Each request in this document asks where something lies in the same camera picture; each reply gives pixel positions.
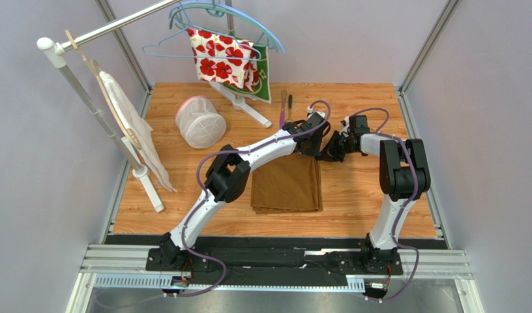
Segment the brown cloth napkin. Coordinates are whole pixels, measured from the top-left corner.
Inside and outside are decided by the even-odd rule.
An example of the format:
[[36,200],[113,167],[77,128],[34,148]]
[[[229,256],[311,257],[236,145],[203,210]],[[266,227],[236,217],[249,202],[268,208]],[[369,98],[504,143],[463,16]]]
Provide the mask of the brown cloth napkin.
[[319,162],[294,153],[254,170],[250,206],[257,214],[322,211]]

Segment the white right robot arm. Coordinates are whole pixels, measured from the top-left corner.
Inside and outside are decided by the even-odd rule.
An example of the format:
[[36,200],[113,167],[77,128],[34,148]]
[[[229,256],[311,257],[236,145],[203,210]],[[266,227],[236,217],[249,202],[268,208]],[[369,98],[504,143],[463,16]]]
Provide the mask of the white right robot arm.
[[377,222],[362,242],[359,265],[375,273],[395,264],[398,238],[407,214],[423,193],[430,189],[431,177],[421,139],[403,140],[372,132],[365,115],[352,115],[342,121],[343,129],[333,133],[317,160],[343,162],[350,153],[379,159],[379,185],[384,194]]

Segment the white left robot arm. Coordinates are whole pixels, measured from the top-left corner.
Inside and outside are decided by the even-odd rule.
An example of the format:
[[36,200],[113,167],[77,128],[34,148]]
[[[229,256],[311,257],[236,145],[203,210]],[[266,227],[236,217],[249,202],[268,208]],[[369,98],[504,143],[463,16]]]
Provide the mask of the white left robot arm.
[[148,271],[178,271],[193,255],[197,238],[223,206],[237,200],[245,191],[250,174],[278,158],[297,152],[319,154],[318,145],[328,125],[329,113],[308,109],[308,118],[288,124],[272,136],[246,147],[224,146],[209,155],[212,161],[199,198],[182,221],[165,233],[158,247],[150,249]]

